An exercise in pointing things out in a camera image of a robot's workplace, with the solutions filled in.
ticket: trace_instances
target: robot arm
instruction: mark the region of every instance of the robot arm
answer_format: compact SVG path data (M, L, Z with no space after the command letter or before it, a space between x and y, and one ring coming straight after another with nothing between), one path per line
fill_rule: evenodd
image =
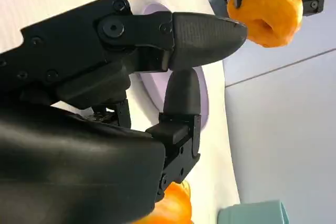
M0 220L103 224L149 214L198 162L192 68L235 52L247 28L205 14L137 16L127 0L97 0L22 34L0 55ZM129 74L168 69L159 123L131 130ZM94 115L50 107L57 101Z

